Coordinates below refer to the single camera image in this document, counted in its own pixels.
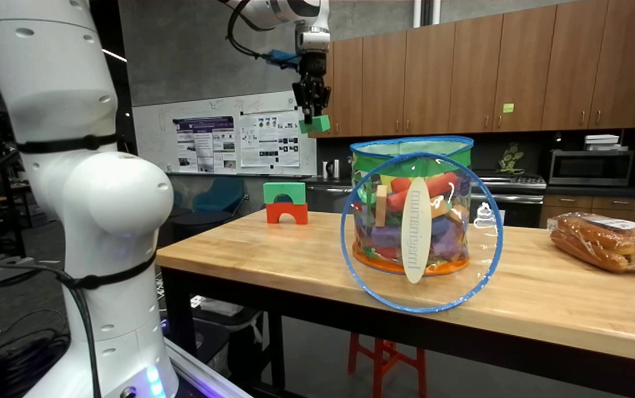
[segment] butcher block countertop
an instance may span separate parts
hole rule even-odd
[[[308,226],[266,224],[263,210],[162,247],[156,264],[182,272],[243,282],[329,300],[383,308],[344,267],[340,215],[309,213]],[[406,306],[437,306],[485,274],[495,240],[469,228],[470,265],[412,286],[401,274],[355,264],[383,297]],[[499,331],[611,356],[635,358],[635,274],[609,274],[553,247],[546,230],[505,228],[505,249],[492,284],[443,322]]]

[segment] blue light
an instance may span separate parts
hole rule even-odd
[[[163,397],[163,387],[162,387],[162,382],[156,382],[156,384],[152,384],[152,397]]]
[[[149,369],[145,369],[145,380],[149,380],[149,382],[159,380],[159,371],[156,371],[156,368],[149,368]]]

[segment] upper cabinet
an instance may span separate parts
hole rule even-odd
[[[405,43],[405,131],[447,131],[454,25],[412,28]]]
[[[607,2],[581,0],[557,7],[545,94],[545,131],[580,131],[591,127],[591,99],[598,80]]]
[[[361,41],[331,43],[328,53],[324,84],[331,89],[324,113],[331,120],[328,136],[313,137],[359,137],[361,128]]]
[[[555,7],[545,7],[505,15],[495,131],[539,131],[555,12]]]
[[[494,131],[503,15],[454,25],[452,133]]]
[[[609,0],[593,127],[635,128],[635,0]]]
[[[635,0],[334,43],[328,67],[329,137],[635,128]]]
[[[361,107],[365,136],[405,133],[405,31],[363,37]]]

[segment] whiteboard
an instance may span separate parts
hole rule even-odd
[[[135,107],[139,157],[172,175],[316,175],[291,90]]]

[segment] poster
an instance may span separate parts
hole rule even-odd
[[[238,157],[243,169],[298,169],[298,151],[298,113],[260,113],[243,118]]]
[[[172,127],[176,133],[180,173],[237,173],[237,131],[233,118],[172,120]]]

